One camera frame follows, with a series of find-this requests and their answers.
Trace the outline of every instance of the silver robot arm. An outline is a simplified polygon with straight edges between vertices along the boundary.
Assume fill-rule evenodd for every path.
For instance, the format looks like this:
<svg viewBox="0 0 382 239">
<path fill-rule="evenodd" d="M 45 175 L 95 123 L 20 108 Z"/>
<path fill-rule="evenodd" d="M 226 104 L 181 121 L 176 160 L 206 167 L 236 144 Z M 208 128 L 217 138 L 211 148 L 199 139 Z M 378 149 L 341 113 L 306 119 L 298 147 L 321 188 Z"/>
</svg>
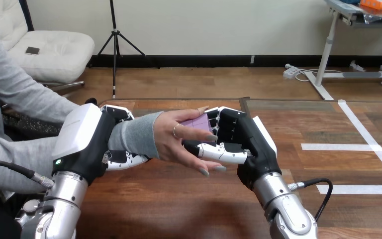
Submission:
<svg viewBox="0 0 382 239">
<path fill-rule="evenodd" d="M 284 182 L 276 160 L 276 145 L 260 119 L 249 119 L 244 112 L 226 107 L 206 113 L 219 140 L 184 140 L 184 147 L 199 158 L 239 164 L 237 174 L 265 210 L 273 239 L 316 239 L 316 220 L 291 193 L 308 185 Z"/>
<path fill-rule="evenodd" d="M 105 105 L 101 109 L 86 104 L 66 118 L 52 153 L 52 183 L 43 201 L 30 200 L 16 220 L 22 239 L 74 239 L 80 207 L 88 186 L 105 171 L 137 166 L 145 155 L 108 150 L 107 142 L 116 123 L 133 120 L 123 107 Z"/>
</svg>

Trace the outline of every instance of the white cushion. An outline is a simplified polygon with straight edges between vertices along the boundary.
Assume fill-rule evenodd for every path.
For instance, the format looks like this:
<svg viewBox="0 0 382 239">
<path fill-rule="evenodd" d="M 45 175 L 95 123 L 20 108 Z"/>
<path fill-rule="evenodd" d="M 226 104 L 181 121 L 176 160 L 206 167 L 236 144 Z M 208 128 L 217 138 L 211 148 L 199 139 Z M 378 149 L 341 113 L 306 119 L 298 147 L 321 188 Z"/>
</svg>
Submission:
<svg viewBox="0 0 382 239">
<path fill-rule="evenodd" d="M 29 46 L 39 48 L 39 54 L 26 54 Z M 82 33 L 30 31 L 9 55 L 36 81 L 70 83 L 84 72 L 94 48 L 93 39 Z"/>
<path fill-rule="evenodd" d="M 10 50 L 27 32 L 27 23 L 18 0 L 0 0 L 0 40 Z"/>
</svg>

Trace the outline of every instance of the painted fingernail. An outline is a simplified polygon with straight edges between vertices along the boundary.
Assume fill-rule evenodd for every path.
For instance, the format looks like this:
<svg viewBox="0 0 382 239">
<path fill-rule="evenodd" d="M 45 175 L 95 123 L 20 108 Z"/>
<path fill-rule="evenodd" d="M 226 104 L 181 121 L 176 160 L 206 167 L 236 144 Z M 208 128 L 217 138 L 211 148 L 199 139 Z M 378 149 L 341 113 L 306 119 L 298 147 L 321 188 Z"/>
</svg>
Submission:
<svg viewBox="0 0 382 239">
<path fill-rule="evenodd" d="M 204 112 L 207 109 L 208 109 L 208 106 L 204 106 L 204 107 L 198 108 L 197 110 L 200 111 L 200 112 Z"/>
<path fill-rule="evenodd" d="M 205 139 L 208 140 L 208 141 L 216 141 L 217 140 L 217 136 L 214 135 L 214 134 L 211 134 L 211 135 L 207 135 L 205 137 Z"/>
<path fill-rule="evenodd" d="M 226 167 L 225 166 L 216 166 L 216 167 L 214 167 L 214 170 L 217 172 L 225 172 Z"/>
<path fill-rule="evenodd" d="M 200 168 L 198 169 L 200 171 L 200 173 L 206 177 L 208 177 L 210 174 L 208 173 L 207 170 L 205 170 L 204 168 Z"/>
</svg>

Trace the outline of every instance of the wooden tabletop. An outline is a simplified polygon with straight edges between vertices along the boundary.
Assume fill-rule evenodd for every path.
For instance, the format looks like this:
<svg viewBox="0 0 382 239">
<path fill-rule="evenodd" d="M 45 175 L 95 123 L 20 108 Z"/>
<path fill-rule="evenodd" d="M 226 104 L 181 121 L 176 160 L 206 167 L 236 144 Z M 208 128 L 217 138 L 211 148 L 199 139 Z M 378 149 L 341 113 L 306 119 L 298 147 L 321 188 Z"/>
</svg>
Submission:
<svg viewBox="0 0 382 239">
<path fill-rule="evenodd" d="M 374 151 L 302 150 L 302 143 L 367 144 L 337 102 L 261 100 L 111 100 L 134 116 L 151 112 L 246 106 L 259 116 L 278 148 L 287 183 L 326 177 L 334 185 L 382 185 L 382 161 Z M 382 147 L 382 103 L 347 103 Z M 154 159 L 107 172 L 89 187 L 77 226 L 80 239 L 267 239 L 269 225 L 236 165 L 209 178 Z M 315 214 L 324 195 L 315 186 L 297 192 Z M 382 238 L 382 195 L 332 195 L 319 220 L 321 239 Z"/>
</svg>

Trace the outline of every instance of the sweater cuff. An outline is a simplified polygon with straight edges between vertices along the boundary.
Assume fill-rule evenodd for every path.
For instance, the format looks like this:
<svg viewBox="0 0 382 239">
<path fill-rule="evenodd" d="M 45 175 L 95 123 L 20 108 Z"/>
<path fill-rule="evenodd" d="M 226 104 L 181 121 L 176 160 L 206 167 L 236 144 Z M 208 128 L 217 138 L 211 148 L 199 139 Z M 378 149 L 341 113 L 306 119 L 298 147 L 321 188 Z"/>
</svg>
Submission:
<svg viewBox="0 0 382 239">
<path fill-rule="evenodd" d="M 153 125 L 161 113 L 157 112 L 117 124 L 110 135 L 109 150 L 126 150 L 130 153 L 145 154 L 150 158 L 159 158 L 154 141 Z"/>
</svg>

